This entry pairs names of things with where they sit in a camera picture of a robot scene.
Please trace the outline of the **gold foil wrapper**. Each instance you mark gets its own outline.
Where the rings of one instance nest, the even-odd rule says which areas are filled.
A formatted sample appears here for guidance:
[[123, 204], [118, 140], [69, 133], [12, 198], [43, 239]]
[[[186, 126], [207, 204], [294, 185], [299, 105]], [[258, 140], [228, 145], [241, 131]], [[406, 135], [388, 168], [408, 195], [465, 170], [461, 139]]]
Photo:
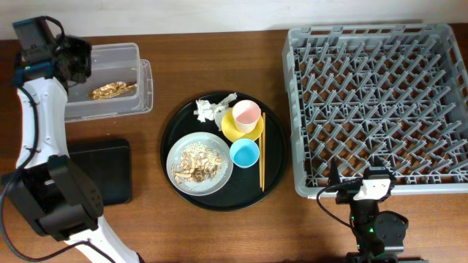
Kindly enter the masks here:
[[88, 97], [92, 100], [103, 100], [111, 99], [113, 97], [122, 95], [126, 92], [133, 91], [137, 88], [136, 82], [114, 82], [104, 85], [100, 88], [96, 88], [88, 94]]

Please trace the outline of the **blue cup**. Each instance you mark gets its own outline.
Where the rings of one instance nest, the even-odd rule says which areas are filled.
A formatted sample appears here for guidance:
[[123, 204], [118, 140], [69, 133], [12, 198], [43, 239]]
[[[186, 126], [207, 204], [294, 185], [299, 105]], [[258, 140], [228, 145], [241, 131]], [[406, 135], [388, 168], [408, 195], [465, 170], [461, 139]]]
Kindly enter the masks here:
[[236, 166], [242, 169], [253, 166], [259, 157], [259, 146], [253, 140], [239, 139], [230, 146], [230, 158]]

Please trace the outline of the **pink cup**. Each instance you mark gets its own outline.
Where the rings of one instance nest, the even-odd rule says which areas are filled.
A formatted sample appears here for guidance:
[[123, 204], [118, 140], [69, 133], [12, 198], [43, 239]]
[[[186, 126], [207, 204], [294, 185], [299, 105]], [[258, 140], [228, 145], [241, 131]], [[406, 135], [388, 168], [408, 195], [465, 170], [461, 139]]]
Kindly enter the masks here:
[[233, 107], [233, 119], [239, 132], [249, 133], [254, 130], [260, 119], [259, 105], [252, 100], [241, 100]]

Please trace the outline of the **yellow bowl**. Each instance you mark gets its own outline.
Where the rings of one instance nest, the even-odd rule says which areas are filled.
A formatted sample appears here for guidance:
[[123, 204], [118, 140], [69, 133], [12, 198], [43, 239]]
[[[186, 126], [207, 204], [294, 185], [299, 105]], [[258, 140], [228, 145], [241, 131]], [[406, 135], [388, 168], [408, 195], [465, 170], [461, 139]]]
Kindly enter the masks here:
[[263, 118], [260, 117], [255, 128], [249, 133], [242, 133], [237, 130], [233, 118], [233, 110], [229, 109], [222, 119], [222, 133], [231, 142], [239, 139], [257, 140], [264, 129]]

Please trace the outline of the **white tissue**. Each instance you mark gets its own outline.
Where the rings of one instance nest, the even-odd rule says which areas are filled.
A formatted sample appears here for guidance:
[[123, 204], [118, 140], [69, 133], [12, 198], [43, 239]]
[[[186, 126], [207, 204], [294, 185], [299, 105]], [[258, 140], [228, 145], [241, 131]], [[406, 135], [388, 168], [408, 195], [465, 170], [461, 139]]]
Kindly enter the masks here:
[[195, 104], [197, 109], [194, 111], [194, 114], [202, 123], [219, 119], [221, 113], [226, 109], [226, 106], [223, 104], [214, 104], [202, 99], [196, 100]]
[[219, 130], [222, 130], [222, 119], [227, 111], [230, 109], [229, 104], [237, 99], [237, 93], [229, 94], [214, 108], [214, 121]]

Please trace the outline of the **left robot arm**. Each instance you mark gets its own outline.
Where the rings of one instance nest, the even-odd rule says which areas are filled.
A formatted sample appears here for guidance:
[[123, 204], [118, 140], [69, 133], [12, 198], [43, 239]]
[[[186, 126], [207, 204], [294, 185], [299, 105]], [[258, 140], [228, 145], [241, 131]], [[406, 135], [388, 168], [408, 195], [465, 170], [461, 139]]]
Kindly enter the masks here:
[[[4, 176], [2, 199], [10, 199], [41, 236], [82, 246], [93, 262], [140, 262], [126, 247], [103, 215], [110, 202], [96, 175], [85, 172], [67, 150], [65, 110], [67, 83], [84, 83], [91, 75], [91, 46], [67, 37], [59, 52], [32, 64], [17, 65], [12, 84], [23, 111], [22, 148], [16, 170]], [[191, 140], [207, 140], [224, 155], [217, 182], [196, 194], [180, 195], [198, 207], [231, 211], [266, 197], [287, 166], [287, 137], [281, 121], [260, 103], [260, 119], [253, 131], [232, 139], [215, 126], [203, 127], [189, 119], [195, 103], [188, 103], [170, 120], [162, 137], [160, 155], [168, 181], [176, 154]]]

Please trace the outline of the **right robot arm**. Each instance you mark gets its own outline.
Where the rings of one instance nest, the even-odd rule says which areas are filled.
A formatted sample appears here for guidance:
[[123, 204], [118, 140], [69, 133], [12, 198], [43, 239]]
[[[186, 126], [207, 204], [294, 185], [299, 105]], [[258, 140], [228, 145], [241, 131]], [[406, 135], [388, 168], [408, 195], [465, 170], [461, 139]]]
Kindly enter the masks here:
[[[404, 238], [409, 220], [396, 212], [379, 209], [379, 203], [391, 196], [396, 185], [396, 173], [385, 167], [378, 157], [369, 159], [361, 178], [340, 180], [340, 172], [335, 159], [331, 159], [331, 175], [328, 185], [317, 193], [317, 204], [331, 218], [350, 228], [355, 236], [356, 252], [349, 252], [345, 261], [349, 263], [382, 262], [411, 263], [423, 262], [421, 258], [401, 259], [404, 251]], [[349, 205], [347, 222], [329, 212], [320, 201], [325, 193], [336, 193], [336, 204]]]

